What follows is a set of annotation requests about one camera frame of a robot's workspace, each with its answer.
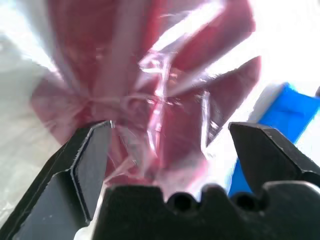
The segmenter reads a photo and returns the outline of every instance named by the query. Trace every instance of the red object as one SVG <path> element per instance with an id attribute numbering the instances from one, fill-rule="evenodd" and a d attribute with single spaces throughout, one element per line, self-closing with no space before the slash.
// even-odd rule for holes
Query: red object
<path id="1" fill-rule="evenodd" d="M 193 168 L 183 183 L 188 185 L 206 167 L 204 125 L 206 145 L 259 79 L 260 59 L 255 58 L 180 95 L 155 93 L 161 72 L 150 73 L 137 90 L 138 63 L 169 24 L 164 16 L 187 2 L 192 6 L 200 0 L 48 1 L 58 73 L 48 73 L 31 105 L 61 144 L 86 123 L 116 120 L 106 175 L 117 169 L 120 176 L 110 183 L 152 184 Z M 209 65 L 254 30 L 247 0 L 228 0 L 223 12 L 177 53 L 171 68 L 190 72 Z M 147 66 L 164 67 L 152 59 Z"/>

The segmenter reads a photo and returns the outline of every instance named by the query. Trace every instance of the crinkled plastic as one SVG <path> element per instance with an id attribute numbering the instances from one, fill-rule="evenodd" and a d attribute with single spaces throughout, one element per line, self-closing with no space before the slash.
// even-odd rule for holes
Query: crinkled plastic
<path id="1" fill-rule="evenodd" d="M 217 180 L 215 140 L 265 85 L 248 0 L 7 0 L 0 13 L 0 72 L 14 83 L 1 90 L 19 89 L 1 128 L 17 146 L 1 158 L 18 170 L 1 179 L 25 179 L 17 196 L 77 128 L 102 120 L 115 122 L 107 185 L 157 185 L 167 198 L 230 177 L 236 157 Z M 3 188 L 5 219 L 19 197 Z"/>

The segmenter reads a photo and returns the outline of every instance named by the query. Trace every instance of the black plastic part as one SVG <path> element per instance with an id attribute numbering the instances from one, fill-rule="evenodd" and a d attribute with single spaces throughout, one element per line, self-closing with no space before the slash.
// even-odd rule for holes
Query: black plastic part
<path id="1" fill-rule="evenodd" d="M 278 130 L 255 123 L 229 126 L 241 168 L 256 194 L 270 181 L 300 180 L 320 187 L 320 168 Z"/>
<path id="2" fill-rule="evenodd" d="M 110 128 L 101 122 L 75 132 L 2 226 L 1 240 L 73 240 L 88 226 L 105 177 Z"/>
<path id="3" fill-rule="evenodd" d="M 260 198 L 230 200 L 207 186 L 192 214 L 181 214 L 156 187 L 120 186 L 106 192 L 93 240 L 319 240 L 318 190 L 302 181 L 269 182 Z"/>

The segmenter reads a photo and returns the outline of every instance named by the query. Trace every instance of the blue plastic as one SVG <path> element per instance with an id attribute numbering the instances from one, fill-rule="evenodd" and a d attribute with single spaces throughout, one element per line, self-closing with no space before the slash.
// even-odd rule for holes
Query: blue plastic
<path id="1" fill-rule="evenodd" d="M 304 132 L 320 108 L 320 98 L 296 92 L 286 83 L 282 91 L 258 121 L 259 124 L 278 129 L 292 143 Z M 229 196 L 251 189 L 245 179 L 239 160 L 236 161 Z"/>

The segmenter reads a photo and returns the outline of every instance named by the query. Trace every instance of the clear plastic film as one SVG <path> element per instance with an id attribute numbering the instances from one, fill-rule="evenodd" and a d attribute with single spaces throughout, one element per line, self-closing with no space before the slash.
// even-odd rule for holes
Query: clear plastic film
<path id="1" fill-rule="evenodd" d="M 258 5 L 0 1 L 0 225 L 75 130 L 102 120 L 115 121 L 107 186 L 228 191 L 228 122 L 247 121 L 274 81 L 262 71 L 273 47 L 261 45 Z"/>

